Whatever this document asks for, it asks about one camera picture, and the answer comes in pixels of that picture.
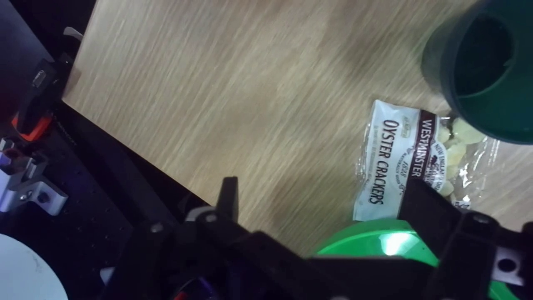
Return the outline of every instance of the metal bolt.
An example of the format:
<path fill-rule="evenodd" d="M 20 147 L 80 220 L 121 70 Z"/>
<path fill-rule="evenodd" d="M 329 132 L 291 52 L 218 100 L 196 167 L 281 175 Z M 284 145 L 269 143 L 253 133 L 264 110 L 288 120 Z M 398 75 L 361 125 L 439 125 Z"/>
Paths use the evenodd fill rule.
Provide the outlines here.
<path fill-rule="evenodd" d="M 206 215 L 206 217 L 204 217 L 204 222 L 208 222 L 208 223 L 216 222 L 216 215 L 214 215 L 214 213 Z"/>
<path fill-rule="evenodd" d="M 159 233 L 159 232 L 163 232 L 163 223 L 153 223 L 151 227 L 149 227 L 149 232 L 151 233 Z"/>
<path fill-rule="evenodd" d="M 28 200 L 31 195 L 33 195 L 33 190 L 26 190 L 25 193 L 21 193 L 21 195 L 18 197 L 18 200 L 20 200 L 20 202 L 25 202 L 25 200 Z"/>

